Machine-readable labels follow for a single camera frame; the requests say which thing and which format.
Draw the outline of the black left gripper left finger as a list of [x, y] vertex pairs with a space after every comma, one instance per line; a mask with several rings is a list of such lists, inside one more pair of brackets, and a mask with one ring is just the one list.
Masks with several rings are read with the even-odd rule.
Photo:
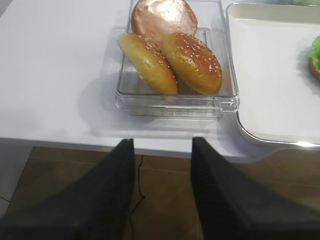
[[121, 240], [135, 184], [134, 141], [123, 139], [62, 191], [4, 216], [2, 240]]

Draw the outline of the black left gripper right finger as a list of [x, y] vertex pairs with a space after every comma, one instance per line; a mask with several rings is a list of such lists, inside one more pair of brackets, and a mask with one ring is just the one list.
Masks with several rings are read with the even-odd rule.
[[203, 137], [192, 140], [190, 180], [205, 240], [318, 240], [320, 212], [254, 181]]

